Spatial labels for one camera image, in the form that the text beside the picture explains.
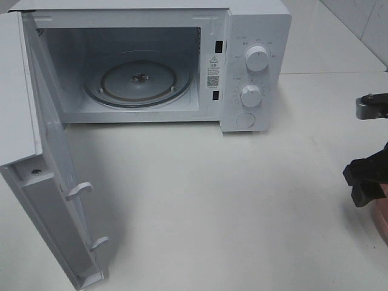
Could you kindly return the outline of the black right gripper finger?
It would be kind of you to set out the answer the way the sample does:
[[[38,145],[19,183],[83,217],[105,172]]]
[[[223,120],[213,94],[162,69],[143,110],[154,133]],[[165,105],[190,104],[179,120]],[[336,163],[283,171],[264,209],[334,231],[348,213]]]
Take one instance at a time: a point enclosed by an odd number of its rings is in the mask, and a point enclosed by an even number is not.
[[[356,207],[364,207],[376,199],[387,198],[379,183],[361,181],[352,186],[352,200]]]
[[[353,160],[346,165],[343,175],[349,186],[361,181],[387,184],[387,151]]]

